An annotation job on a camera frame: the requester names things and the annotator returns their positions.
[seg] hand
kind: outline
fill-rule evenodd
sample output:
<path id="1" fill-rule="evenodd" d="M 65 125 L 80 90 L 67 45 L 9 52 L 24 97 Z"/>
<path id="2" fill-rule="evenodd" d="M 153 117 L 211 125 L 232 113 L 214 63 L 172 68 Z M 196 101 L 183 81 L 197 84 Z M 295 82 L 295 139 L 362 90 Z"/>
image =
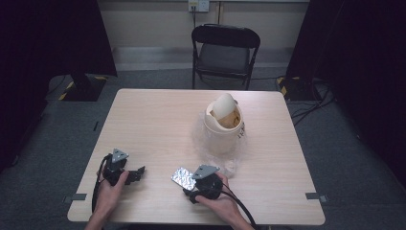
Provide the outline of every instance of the hand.
<path id="1" fill-rule="evenodd" d="M 228 178 L 220 173 L 216 173 L 223 181 L 223 184 L 229 187 Z M 223 185 L 222 191 L 231 194 L 232 192 Z M 217 199 L 207 199 L 202 195 L 196 196 L 196 201 L 212 209 L 221 219 L 230 224 L 235 230 L 254 229 L 238 209 L 237 203 L 227 195 L 221 194 Z"/>
<path id="2" fill-rule="evenodd" d="M 99 187 L 95 211 L 93 212 L 92 217 L 90 217 L 85 230 L 102 229 L 102 226 L 107 221 L 108 217 L 114 211 L 119 202 L 123 186 L 128 178 L 128 174 L 129 171 L 123 172 L 115 186 L 111 186 L 101 174 L 101 184 Z"/>

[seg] silver foil packet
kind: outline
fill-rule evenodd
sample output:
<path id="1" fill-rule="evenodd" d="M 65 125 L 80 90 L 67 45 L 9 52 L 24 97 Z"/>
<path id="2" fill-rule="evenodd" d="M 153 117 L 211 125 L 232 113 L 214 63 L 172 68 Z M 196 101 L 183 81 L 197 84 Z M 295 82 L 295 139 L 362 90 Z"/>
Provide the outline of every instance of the silver foil packet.
<path id="1" fill-rule="evenodd" d="M 172 180 L 182 186 L 184 189 L 192 191 L 196 181 L 192 178 L 193 172 L 189 172 L 187 169 L 179 168 L 172 176 Z"/>

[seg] wall socket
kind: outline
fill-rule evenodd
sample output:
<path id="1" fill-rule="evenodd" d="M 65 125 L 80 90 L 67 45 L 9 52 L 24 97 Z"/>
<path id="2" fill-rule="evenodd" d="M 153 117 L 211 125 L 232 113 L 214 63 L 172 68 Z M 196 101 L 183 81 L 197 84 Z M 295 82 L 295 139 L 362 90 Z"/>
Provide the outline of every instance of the wall socket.
<path id="1" fill-rule="evenodd" d="M 208 12 L 210 0 L 188 0 L 189 12 L 193 12 L 193 7 L 196 12 Z"/>

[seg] wooden table top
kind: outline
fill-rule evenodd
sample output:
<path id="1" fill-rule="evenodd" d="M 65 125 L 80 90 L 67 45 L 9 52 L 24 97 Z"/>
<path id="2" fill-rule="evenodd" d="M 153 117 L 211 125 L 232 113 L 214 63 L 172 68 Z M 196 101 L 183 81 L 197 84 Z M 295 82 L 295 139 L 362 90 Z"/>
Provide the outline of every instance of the wooden table top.
<path id="1" fill-rule="evenodd" d="M 247 151 L 229 179 L 233 192 L 257 224 L 323 224 L 320 201 L 305 195 L 316 191 L 282 94 L 218 90 L 120 90 L 78 187 L 86 199 L 73 201 L 68 219 L 89 220 L 96 171 L 106 154 L 119 149 L 129 154 L 126 170 L 146 166 L 146 172 L 124 186 L 111 221 L 224 224 L 189 202 L 170 178 L 180 167 L 194 172 L 206 163 L 193 147 L 193 125 L 226 92 L 238 101 L 247 138 Z"/>

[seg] chair backrest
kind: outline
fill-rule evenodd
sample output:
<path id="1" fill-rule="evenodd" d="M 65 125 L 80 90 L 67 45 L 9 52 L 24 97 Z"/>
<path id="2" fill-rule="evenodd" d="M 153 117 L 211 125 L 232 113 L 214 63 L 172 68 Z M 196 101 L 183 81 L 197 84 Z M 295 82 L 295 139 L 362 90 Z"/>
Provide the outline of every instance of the chair backrest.
<path id="1" fill-rule="evenodd" d="M 260 38 L 254 31 L 234 26 L 204 24 L 192 31 L 192 42 L 258 49 Z"/>

